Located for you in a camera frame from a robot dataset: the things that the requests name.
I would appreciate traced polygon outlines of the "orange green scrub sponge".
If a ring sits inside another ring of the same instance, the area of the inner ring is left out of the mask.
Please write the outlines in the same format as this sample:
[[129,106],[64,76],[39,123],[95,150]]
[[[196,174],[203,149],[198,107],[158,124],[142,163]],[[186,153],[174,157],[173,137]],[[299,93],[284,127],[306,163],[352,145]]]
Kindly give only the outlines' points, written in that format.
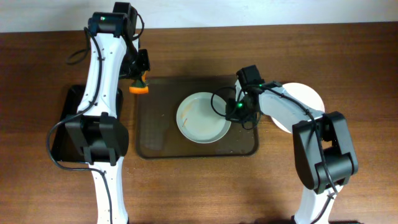
[[142,72],[139,77],[133,79],[133,82],[129,87],[130,93],[143,95],[149,92],[149,87],[146,83],[146,73],[147,72]]

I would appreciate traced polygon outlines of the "white plate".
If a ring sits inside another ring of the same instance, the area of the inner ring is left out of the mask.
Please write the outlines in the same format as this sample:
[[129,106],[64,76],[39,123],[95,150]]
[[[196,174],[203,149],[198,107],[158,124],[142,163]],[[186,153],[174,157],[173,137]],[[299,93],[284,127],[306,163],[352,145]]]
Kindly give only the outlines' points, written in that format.
[[198,92],[186,97],[178,106],[176,123],[180,132],[189,140],[209,144],[223,138],[231,122],[217,114],[225,113],[226,102],[218,95]]
[[[321,118],[325,105],[321,96],[311,87],[302,83],[286,83],[275,91],[298,101],[309,109],[315,119]],[[273,122],[283,131],[291,134],[292,126],[301,121],[310,121],[301,107],[286,98],[278,98],[277,108],[269,115]]]

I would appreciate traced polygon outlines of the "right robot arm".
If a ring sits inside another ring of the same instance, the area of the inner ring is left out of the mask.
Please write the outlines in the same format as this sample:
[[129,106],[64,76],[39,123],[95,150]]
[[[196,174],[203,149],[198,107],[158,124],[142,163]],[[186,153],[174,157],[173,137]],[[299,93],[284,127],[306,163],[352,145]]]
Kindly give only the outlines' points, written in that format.
[[233,88],[227,117],[243,122],[260,113],[292,134],[295,169],[303,185],[292,223],[328,223],[337,196],[359,168],[346,118],[314,107],[319,95],[302,97],[277,82],[237,81]]

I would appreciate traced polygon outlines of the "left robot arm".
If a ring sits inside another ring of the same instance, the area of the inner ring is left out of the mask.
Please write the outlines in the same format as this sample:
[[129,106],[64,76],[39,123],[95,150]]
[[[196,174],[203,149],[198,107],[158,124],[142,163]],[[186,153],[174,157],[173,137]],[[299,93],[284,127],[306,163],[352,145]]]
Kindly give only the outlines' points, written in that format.
[[128,223],[124,204],[122,168],[128,150],[129,132],[119,121],[118,83],[131,79],[129,91],[146,94],[150,70],[147,50],[140,48],[136,22],[141,15],[128,12],[96,12],[84,29],[91,52],[83,97],[76,114],[65,118],[76,149],[83,156],[95,185],[98,223]]

